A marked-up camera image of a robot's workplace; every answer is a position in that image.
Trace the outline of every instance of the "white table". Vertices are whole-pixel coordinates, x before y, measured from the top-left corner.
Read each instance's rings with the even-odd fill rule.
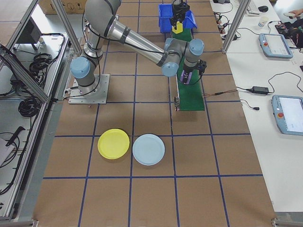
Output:
[[[232,18],[237,10],[237,2],[232,12],[226,13]],[[269,1],[254,0],[257,6],[267,5],[269,10],[262,16],[270,21],[279,20]],[[231,9],[230,4],[214,4],[214,11],[224,12]],[[240,27],[247,27],[255,33],[268,33],[267,24],[258,28],[260,17],[244,16]],[[271,33],[277,34],[274,22],[270,24]],[[303,78],[299,66],[303,65],[303,55],[298,50],[292,50],[294,57],[290,60],[267,58],[259,45],[258,36],[246,29],[239,30],[241,39],[233,41],[227,57],[237,86],[251,88],[252,86],[268,87],[268,79],[277,73],[293,72]],[[303,96],[296,87],[298,77],[291,74],[276,76],[271,80],[275,94],[289,96]],[[255,95],[239,92],[241,99],[245,99],[251,106],[260,107],[259,111],[251,110],[243,103],[243,110],[253,138],[267,189],[275,212],[303,211],[303,137],[281,134],[273,116],[271,106],[272,96]]]

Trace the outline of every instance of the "metal mounting plate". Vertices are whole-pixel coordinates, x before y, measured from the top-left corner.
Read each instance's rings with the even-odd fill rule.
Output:
[[[101,74],[100,85],[101,87],[93,92],[91,95],[80,96],[80,91],[78,89],[74,89],[71,91],[71,96],[80,96],[69,98],[69,104],[71,105],[89,105],[89,104],[106,104],[107,101],[107,93],[108,93],[108,85],[109,85],[109,74]],[[73,83],[73,87],[78,86],[77,81],[75,80]]]

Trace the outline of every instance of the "yellow plate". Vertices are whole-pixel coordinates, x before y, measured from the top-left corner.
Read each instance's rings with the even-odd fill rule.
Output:
[[[129,137],[121,129],[110,129],[104,132],[98,141],[100,155],[107,159],[122,157],[129,148]]]

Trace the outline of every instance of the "plate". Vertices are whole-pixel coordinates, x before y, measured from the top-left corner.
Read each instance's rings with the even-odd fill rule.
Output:
[[[152,166],[161,161],[165,153],[163,141],[156,135],[144,134],[133,145],[134,158],[145,166]]]
[[[104,132],[98,140],[100,155],[107,159],[122,157],[129,148],[129,137],[121,129],[110,129]]]

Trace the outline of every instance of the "yellow object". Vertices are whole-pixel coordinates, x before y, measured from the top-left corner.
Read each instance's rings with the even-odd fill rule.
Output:
[[[122,157],[129,148],[129,137],[121,129],[110,129],[104,132],[98,141],[100,155],[107,159]]]
[[[177,29],[175,29],[174,26],[172,26],[171,30],[173,33],[179,34],[179,33],[183,32],[183,24],[180,23],[180,21],[177,21]]]

